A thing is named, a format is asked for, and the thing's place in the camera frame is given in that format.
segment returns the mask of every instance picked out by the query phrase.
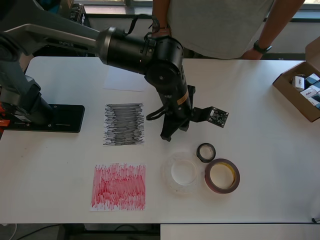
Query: robotic arm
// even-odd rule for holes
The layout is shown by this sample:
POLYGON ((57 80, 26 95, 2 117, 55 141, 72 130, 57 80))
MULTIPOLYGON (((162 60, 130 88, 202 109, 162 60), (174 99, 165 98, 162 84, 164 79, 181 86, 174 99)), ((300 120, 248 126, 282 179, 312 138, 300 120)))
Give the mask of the robotic arm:
POLYGON ((84 108, 47 104, 40 86, 25 76, 19 66, 21 52, 30 55, 53 45, 95 53, 110 66, 142 74, 155 87, 163 107, 147 120, 164 115, 161 137, 170 141, 189 122, 209 121, 223 127, 228 113, 214 107, 193 108, 195 87, 187 85, 183 71, 183 47, 169 36, 137 38, 115 27, 98 32, 46 12, 34 0, 1 0, 0 6, 0 103, 13 123, 4 129, 24 131, 79 132, 84 108), (70 109, 78 114, 68 115, 70 109))

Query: paper with red scribbles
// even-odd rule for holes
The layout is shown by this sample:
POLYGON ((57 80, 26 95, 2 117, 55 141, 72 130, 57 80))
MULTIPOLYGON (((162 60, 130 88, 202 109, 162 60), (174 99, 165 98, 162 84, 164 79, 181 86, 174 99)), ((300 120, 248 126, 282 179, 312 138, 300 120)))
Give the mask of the paper with red scribbles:
POLYGON ((91 211, 140 211, 146 206, 146 165, 112 163, 94 168, 91 211))

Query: gray t-shirt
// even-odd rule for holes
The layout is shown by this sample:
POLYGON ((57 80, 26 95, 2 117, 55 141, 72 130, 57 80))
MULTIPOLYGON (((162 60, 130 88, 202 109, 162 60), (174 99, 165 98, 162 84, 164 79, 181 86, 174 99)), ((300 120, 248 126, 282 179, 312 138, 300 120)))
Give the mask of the gray t-shirt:
POLYGON ((241 57, 274 0, 171 0, 172 37, 185 48, 218 59, 241 57))

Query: double-sided tape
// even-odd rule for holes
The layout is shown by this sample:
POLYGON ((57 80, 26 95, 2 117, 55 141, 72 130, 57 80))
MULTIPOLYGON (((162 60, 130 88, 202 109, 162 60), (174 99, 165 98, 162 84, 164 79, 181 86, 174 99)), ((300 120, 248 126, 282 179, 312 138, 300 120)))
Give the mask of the double-sided tape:
POLYGON ((229 194, 232 193, 234 190, 236 190, 236 188, 239 186, 240 183, 240 173, 238 168, 236 167, 236 165, 234 165, 231 161, 227 160, 227 159, 223 159, 223 158, 218 158, 215 159, 213 161, 211 161, 205 168, 204 170, 204 180, 205 183, 207 184, 207 186, 214 192, 218 193, 218 194, 229 194), (218 186, 216 186, 211 177, 210 177, 210 172, 211 169, 213 168, 214 165, 225 165, 226 167, 228 167, 233 175, 233 181, 232 184, 228 187, 228 188, 220 188, 218 186))

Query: paper sheet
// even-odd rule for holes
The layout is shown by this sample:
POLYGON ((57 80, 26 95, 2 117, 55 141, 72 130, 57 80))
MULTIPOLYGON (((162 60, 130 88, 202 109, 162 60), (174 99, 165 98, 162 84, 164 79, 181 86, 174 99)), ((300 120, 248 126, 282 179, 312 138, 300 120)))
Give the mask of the paper sheet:
POLYGON ((95 166, 91 211, 141 211, 145 206, 144 163, 112 163, 95 166))
POLYGON ((147 85, 143 75, 110 66, 103 88, 143 92, 147 85))
POLYGON ((103 145, 138 145, 144 142, 145 116, 143 103, 105 105, 103 145))

